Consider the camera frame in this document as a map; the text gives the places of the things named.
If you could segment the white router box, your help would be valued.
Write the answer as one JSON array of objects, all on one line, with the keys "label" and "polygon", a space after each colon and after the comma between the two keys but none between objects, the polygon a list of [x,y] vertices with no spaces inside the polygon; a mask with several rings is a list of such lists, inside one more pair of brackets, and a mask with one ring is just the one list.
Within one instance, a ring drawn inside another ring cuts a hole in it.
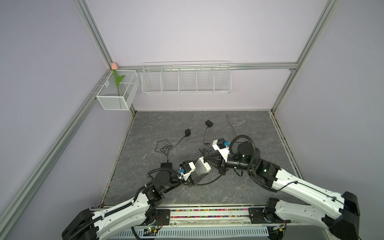
[{"label": "white router box", "polygon": [[200,157],[195,163],[195,172],[198,176],[208,174],[211,171],[211,166],[204,160],[204,157]]}]

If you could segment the black network switch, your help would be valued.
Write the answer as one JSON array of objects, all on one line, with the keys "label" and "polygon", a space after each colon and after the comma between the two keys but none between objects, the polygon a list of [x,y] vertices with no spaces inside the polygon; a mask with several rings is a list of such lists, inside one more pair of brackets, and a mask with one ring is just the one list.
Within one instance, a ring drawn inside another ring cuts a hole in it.
[{"label": "black network switch", "polygon": [[161,163],[161,168],[172,169],[173,164],[172,163]]}]

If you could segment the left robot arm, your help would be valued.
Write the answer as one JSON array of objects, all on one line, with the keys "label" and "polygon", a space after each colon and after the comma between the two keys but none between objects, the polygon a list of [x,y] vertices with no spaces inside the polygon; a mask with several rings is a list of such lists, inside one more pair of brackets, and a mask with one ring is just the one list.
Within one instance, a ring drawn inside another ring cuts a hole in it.
[{"label": "left robot arm", "polygon": [[155,222],[157,207],[165,194],[183,184],[195,185],[211,171],[202,158],[186,162],[178,171],[158,168],[147,173],[150,181],[133,198],[111,208],[81,211],[62,232],[64,240],[107,240],[115,234],[139,225]]}]

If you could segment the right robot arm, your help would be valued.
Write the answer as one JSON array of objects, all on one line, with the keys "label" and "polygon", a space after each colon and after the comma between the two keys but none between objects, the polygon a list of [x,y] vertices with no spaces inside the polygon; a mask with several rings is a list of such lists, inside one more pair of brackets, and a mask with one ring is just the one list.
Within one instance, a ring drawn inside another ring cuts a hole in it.
[{"label": "right robot arm", "polygon": [[212,154],[203,160],[218,169],[221,175],[227,170],[240,170],[261,188],[287,193],[304,204],[292,204],[270,198],[262,210],[250,210],[255,223],[282,224],[302,222],[327,230],[339,240],[360,239],[360,208],[358,198],[350,192],[332,192],[300,179],[280,166],[263,160],[260,150],[246,135],[239,135],[231,142],[213,141]]}]

